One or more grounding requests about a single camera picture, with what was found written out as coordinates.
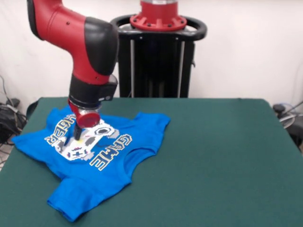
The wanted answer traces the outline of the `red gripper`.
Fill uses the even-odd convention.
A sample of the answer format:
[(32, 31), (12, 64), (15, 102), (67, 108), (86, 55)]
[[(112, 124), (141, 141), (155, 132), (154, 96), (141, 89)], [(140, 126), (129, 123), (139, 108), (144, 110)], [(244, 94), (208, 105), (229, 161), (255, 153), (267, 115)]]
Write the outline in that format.
[(76, 116), (77, 125), (74, 126), (74, 139), (79, 140), (81, 137), (82, 128), (92, 128), (99, 124), (100, 115), (96, 109), (88, 110), (81, 109), (68, 99), (69, 107)]

